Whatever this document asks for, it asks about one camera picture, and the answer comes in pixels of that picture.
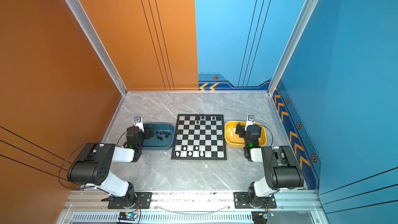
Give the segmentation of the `white chess pieces in tray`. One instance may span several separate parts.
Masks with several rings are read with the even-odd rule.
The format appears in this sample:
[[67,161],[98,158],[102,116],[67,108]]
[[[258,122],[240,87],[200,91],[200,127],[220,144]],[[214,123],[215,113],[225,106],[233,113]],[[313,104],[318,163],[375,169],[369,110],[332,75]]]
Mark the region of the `white chess pieces in tray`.
[[233,137],[235,135],[236,128],[228,128],[228,132],[229,132],[230,137]]

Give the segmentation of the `right circuit board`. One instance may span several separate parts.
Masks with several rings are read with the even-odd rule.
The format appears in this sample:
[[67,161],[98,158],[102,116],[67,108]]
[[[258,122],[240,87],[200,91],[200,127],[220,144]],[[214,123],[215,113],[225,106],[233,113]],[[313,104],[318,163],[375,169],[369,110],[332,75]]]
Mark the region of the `right circuit board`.
[[273,212],[252,212],[251,215],[254,224],[267,224],[268,220],[275,216]]

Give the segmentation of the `left green circuit board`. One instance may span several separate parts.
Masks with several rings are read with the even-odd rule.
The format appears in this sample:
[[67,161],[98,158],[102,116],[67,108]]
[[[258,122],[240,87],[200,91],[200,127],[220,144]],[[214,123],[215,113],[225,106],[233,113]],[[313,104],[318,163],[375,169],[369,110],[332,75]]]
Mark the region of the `left green circuit board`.
[[119,212],[117,223],[137,224],[139,217],[138,212]]

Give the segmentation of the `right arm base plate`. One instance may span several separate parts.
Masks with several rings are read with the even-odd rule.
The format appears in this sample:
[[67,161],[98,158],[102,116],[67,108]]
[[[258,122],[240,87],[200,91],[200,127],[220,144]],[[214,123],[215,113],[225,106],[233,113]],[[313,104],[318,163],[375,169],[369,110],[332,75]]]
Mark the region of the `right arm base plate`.
[[237,209],[244,208],[269,208],[276,209],[275,197],[257,197],[251,196],[248,192],[234,192],[234,204]]

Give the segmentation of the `white chess pieces row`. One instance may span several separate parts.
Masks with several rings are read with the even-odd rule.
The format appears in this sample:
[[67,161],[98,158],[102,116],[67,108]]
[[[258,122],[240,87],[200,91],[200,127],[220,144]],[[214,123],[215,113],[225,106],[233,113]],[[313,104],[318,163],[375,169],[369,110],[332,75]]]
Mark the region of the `white chess pieces row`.
[[205,147],[200,145],[176,145],[174,158],[205,158]]

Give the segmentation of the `teal plastic tray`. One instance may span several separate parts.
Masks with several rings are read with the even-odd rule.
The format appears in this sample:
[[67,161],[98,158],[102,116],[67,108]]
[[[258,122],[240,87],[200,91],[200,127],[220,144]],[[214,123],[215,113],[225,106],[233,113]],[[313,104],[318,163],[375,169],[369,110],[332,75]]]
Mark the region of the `teal plastic tray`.
[[[143,150],[169,150],[170,148],[172,148],[174,134],[175,134],[175,127],[172,124],[165,122],[153,122],[153,123],[144,123],[144,124],[153,125],[154,136],[149,140],[144,140]],[[167,140],[158,141],[155,132],[159,130],[169,131],[171,132],[171,136]]]

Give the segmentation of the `aluminium mounting rail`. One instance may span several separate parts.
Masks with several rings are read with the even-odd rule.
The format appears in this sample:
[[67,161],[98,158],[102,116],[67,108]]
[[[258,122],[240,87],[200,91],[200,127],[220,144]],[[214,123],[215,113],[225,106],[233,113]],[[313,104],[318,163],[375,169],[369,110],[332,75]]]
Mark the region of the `aluminium mounting rail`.
[[140,190],[152,192],[149,209],[108,209],[107,194],[73,192],[58,224],[120,224],[119,212],[138,212],[138,224],[253,224],[252,212],[273,212],[267,224],[327,224],[329,221],[313,190],[282,190],[274,195],[277,208],[237,209],[237,190]]

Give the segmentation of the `yellow plastic tray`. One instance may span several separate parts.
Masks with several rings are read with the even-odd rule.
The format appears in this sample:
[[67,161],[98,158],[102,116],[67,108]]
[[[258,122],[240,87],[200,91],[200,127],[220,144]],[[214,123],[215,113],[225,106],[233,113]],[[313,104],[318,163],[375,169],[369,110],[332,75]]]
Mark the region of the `yellow plastic tray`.
[[[230,147],[235,147],[235,148],[244,148],[244,139],[239,138],[237,134],[235,134],[233,137],[230,137],[228,128],[235,128],[238,123],[241,123],[242,125],[246,125],[245,121],[228,121],[225,126],[224,126],[224,137],[226,139],[226,143]],[[261,127],[261,136],[259,138],[259,145],[265,146],[267,143],[267,135],[266,135],[266,129],[265,127]]]

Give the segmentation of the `black chess pieces in tray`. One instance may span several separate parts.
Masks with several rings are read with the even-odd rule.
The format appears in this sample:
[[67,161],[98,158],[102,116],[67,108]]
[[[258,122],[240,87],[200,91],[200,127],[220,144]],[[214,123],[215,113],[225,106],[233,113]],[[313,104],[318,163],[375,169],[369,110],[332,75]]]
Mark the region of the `black chess pieces in tray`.
[[156,131],[155,134],[156,134],[156,136],[157,136],[157,140],[158,140],[158,141],[167,140],[167,139],[171,136],[171,132],[165,131],[165,130],[163,130],[163,131],[160,131],[160,130],[159,130],[159,131]]

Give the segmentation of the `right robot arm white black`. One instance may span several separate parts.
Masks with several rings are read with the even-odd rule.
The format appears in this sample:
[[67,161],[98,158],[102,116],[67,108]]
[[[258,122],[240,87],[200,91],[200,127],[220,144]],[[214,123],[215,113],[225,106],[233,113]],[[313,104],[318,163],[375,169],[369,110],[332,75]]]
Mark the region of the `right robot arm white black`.
[[290,146],[260,146],[262,127],[258,124],[236,126],[235,133],[244,139],[244,156],[263,163],[264,176],[254,181],[247,192],[235,192],[235,208],[276,208],[274,194],[282,189],[304,186],[304,175]]

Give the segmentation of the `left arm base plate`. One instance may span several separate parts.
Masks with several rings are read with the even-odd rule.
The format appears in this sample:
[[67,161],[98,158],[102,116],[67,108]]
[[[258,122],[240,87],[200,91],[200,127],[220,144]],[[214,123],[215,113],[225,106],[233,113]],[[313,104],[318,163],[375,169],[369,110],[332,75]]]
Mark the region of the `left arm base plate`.
[[135,203],[124,203],[122,200],[112,199],[108,202],[108,209],[149,209],[152,201],[152,192],[136,192]]

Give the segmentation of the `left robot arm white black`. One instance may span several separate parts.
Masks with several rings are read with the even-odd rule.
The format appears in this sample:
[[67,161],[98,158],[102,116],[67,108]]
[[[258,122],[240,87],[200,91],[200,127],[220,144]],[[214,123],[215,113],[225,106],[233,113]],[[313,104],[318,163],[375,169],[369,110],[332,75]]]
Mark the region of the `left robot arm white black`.
[[113,162],[137,162],[142,155],[144,141],[154,136],[153,126],[136,124],[127,128],[122,146],[89,142],[67,171],[67,180],[80,185],[91,185],[109,195],[109,208],[140,208],[140,200],[132,183],[110,171]]

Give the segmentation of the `black chess pieces on board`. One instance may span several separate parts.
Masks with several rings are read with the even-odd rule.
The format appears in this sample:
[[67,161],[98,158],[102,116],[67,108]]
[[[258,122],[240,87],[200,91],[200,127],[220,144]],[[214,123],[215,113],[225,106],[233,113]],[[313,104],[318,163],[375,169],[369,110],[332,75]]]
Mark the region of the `black chess pieces on board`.
[[217,125],[221,124],[223,115],[196,115],[194,122],[201,125]]

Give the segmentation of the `black white chessboard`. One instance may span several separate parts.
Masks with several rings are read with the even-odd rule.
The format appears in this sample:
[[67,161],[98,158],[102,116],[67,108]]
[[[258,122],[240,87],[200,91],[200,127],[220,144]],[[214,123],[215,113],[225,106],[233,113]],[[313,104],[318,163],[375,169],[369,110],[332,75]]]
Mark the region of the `black white chessboard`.
[[[196,115],[211,114],[179,114],[177,116],[171,158],[173,160],[227,160],[224,118],[221,124],[201,125],[194,122]],[[174,158],[173,153],[176,145],[204,146],[205,158]]]

